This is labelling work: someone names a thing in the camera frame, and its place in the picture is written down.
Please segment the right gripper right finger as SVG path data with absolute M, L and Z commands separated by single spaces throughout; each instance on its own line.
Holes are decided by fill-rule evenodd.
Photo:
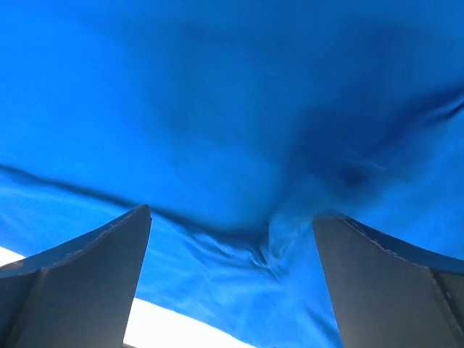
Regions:
M 344 347 L 462 347 L 463 261 L 350 217 L 313 231 Z

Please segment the blue t shirt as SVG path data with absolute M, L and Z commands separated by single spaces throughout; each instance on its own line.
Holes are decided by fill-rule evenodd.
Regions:
M 340 347 L 319 212 L 463 256 L 463 3 L 3 1 L 1 246 L 140 204 L 144 343 Z

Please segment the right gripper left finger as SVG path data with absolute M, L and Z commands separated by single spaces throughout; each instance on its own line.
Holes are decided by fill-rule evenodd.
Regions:
M 152 218 L 141 205 L 1 267 L 2 347 L 122 347 Z

